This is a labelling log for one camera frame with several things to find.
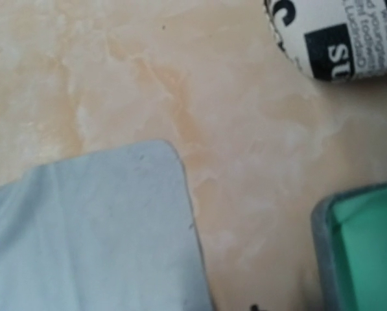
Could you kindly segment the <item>blue cleaning cloth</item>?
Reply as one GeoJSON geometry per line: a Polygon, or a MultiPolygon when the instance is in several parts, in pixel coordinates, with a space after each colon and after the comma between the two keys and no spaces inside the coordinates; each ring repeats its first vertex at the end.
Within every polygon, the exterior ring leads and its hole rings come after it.
{"type": "Polygon", "coordinates": [[[213,310],[175,148],[144,141],[0,187],[0,310],[213,310]]]}

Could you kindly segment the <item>blue-grey hard glasses case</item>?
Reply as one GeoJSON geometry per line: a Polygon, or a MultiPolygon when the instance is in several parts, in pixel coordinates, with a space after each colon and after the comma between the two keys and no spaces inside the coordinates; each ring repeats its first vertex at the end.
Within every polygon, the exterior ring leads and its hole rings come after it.
{"type": "Polygon", "coordinates": [[[387,310],[387,182],[322,199],[311,228],[325,310],[387,310]]]}

